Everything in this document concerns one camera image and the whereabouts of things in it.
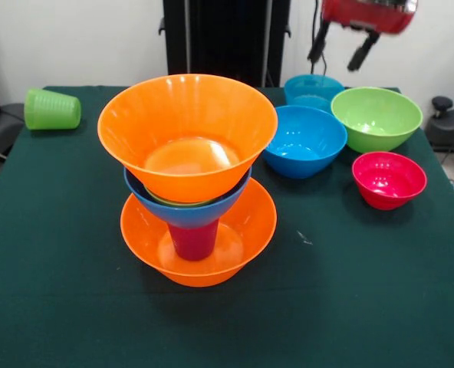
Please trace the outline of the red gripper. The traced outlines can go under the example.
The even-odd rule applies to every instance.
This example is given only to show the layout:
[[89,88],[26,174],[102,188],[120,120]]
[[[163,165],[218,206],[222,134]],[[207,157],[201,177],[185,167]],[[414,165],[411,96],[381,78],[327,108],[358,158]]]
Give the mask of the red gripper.
[[398,35],[412,21],[418,1],[357,1],[329,0],[322,2],[322,18],[308,60],[316,64],[324,51],[330,23],[342,27],[368,31],[364,43],[355,51],[348,63],[349,71],[358,71],[380,34]]

